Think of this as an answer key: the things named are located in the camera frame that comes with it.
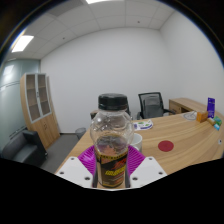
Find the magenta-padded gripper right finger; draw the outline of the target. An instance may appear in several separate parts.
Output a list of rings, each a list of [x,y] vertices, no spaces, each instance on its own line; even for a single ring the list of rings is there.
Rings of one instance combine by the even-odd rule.
[[[140,188],[166,176],[166,172],[152,156],[145,157],[133,146],[128,147],[125,187]]]

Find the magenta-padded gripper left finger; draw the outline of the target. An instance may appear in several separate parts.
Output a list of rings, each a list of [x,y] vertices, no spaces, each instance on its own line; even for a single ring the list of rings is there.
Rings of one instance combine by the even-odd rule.
[[[56,175],[84,188],[96,188],[98,178],[94,147],[90,146],[78,157],[69,157]]]

